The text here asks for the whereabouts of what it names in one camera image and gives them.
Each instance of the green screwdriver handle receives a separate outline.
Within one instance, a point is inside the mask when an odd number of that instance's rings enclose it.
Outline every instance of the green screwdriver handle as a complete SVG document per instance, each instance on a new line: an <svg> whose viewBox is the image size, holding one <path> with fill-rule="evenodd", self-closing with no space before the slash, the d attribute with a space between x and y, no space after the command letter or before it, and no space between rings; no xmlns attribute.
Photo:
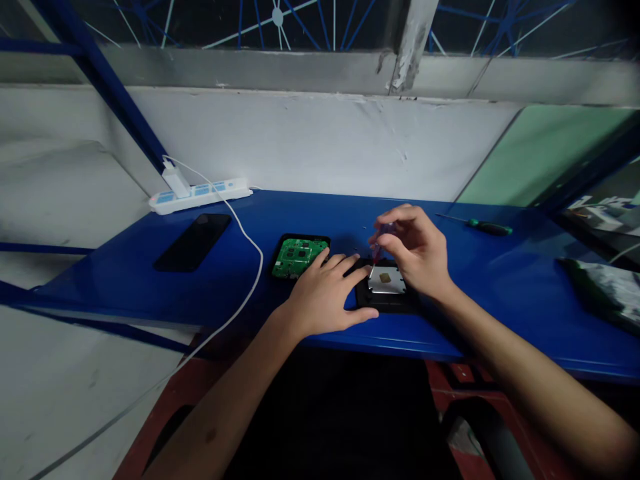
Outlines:
<svg viewBox="0 0 640 480"><path fill-rule="evenodd" d="M498 225L497 223L481 222L476 219L470 219L467 222L467 225L471 228L475 228L476 230L480 230L484 233L495 235L497 237L506 237L513 233L513 229L511 227L505 227L504 225Z"/></svg>

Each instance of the blue table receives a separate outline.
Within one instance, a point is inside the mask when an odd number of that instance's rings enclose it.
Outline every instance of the blue table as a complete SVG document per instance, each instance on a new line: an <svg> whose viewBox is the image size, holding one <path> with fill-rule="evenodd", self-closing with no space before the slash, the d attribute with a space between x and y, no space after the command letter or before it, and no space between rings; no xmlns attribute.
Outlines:
<svg viewBox="0 0 640 480"><path fill-rule="evenodd" d="M368 255L376 216L404 201L344 195L257 191L232 202L265 254L252 299L231 330L256 331L291 290L272 278L269 262L284 233L331 238L333 253ZM488 312L577 377L640 383L640 339L586 313L556 257L601 261L542 213L532 209L414 201L447 236L454 281ZM159 216L148 214L37 291L36 307L110 322L215 328L238 308L255 278L258 254L235 220L194 273L160 273L156 260L201 213L224 204ZM444 213L510 225L493 237ZM346 307L355 306L352 292ZM320 335L315 345L456 361L459 339L439 314L380 315L346 332Z"/></svg>

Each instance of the green circuit board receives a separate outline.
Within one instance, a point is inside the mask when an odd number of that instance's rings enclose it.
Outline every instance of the green circuit board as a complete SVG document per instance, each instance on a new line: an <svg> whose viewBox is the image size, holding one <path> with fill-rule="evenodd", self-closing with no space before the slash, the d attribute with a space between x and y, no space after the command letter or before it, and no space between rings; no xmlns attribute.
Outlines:
<svg viewBox="0 0 640 480"><path fill-rule="evenodd" d="M284 240L271 274L277 278L296 279L328 246L322 240Z"/></svg>

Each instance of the screwdriver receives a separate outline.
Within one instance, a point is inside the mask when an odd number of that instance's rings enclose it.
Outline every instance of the screwdriver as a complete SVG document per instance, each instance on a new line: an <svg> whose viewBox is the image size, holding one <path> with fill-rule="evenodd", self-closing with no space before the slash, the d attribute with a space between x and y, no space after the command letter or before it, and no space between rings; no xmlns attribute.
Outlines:
<svg viewBox="0 0 640 480"><path fill-rule="evenodd" d="M444 217L444 218L450 218L450 219L453 219L453 220L462 221L462 222L466 223L467 226L469 226L471 228L483 231L483 232L488 233L490 235L496 235L497 237L505 237L505 236L510 235L510 234L513 233L513 229L511 227L505 227L504 225L498 225L497 223L481 222L481 221L478 221L476 219L464 220L464 219L459 219L459 218L456 218L456 217L450 217L448 215L441 215L439 213L436 213L436 215L438 217Z"/></svg>

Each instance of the green panel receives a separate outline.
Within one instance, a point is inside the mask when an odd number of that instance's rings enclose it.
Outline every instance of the green panel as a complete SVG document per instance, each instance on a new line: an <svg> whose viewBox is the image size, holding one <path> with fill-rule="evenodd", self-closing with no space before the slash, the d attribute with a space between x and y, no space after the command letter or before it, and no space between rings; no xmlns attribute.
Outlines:
<svg viewBox="0 0 640 480"><path fill-rule="evenodd" d="M325 241L284 240L271 274L278 278L296 279L327 247L328 244Z"/></svg>
<svg viewBox="0 0 640 480"><path fill-rule="evenodd" d="M528 206L633 113L600 107L526 107L458 201Z"/></svg>

